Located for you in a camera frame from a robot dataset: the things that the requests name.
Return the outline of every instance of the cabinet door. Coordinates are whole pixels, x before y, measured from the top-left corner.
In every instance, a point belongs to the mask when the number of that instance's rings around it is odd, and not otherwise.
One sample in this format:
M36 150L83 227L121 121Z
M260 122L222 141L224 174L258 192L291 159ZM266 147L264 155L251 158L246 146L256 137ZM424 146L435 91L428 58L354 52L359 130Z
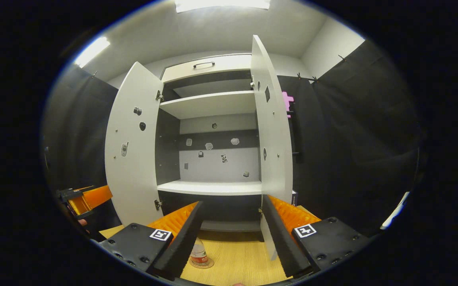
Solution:
M134 63L109 116L105 174L114 208L124 226L133 222L146 225L163 216L154 203L158 200L155 130L160 105L156 96L158 91L162 93L163 86L149 70Z
M289 123L275 69L257 35L252 39L250 73L254 82L260 141L262 195L291 201L293 189L293 154ZM276 258L275 245L264 217L261 231L270 259Z

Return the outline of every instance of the white sticker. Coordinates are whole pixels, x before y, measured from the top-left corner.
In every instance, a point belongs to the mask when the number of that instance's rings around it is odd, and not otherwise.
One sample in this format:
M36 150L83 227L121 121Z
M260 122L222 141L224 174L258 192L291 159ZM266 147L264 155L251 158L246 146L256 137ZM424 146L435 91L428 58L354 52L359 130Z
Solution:
M298 236L301 238L313 235L317 232L310 224L300 226L299 228L295 228L294 230L296 231L296 234L298 234Z
M149 237L166 241L172 232L168 232L167 230L155 230Z

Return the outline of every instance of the black fabric backdrop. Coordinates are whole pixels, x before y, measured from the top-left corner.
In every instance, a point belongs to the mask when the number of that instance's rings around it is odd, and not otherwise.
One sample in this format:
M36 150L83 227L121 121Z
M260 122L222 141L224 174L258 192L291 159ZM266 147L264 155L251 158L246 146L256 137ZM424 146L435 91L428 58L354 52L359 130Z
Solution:
M118 89L77 66L66 70L49 97L42 125L51 190L107 185L105 132ZM93 239L99 230L121 224L111 200L86 218Z
M302 136L299 204L376 234L414 183L423 134L406 83L368 40L311 86L279 80L295 98Z

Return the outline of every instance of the pink object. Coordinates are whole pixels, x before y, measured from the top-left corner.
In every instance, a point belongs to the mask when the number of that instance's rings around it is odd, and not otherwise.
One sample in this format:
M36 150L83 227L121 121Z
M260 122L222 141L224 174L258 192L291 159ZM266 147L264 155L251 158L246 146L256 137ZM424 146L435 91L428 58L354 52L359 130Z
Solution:
M282 96L284 97L285 110L290 111L289 102L294 102L294 98L292 96L287 96L287 92L282 92Z

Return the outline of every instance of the white shelf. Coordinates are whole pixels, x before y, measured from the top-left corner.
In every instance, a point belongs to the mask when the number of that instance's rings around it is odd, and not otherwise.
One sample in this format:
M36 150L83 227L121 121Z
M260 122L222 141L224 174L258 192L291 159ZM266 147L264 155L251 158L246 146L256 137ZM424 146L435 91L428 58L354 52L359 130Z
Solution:
M219 183L178 180L158 185L158 190L201 195L255 195L261 194L261 182Z
M163 111L177 119L227 114L249 114L256 111L253 91L236 91L190 96L160 103Z

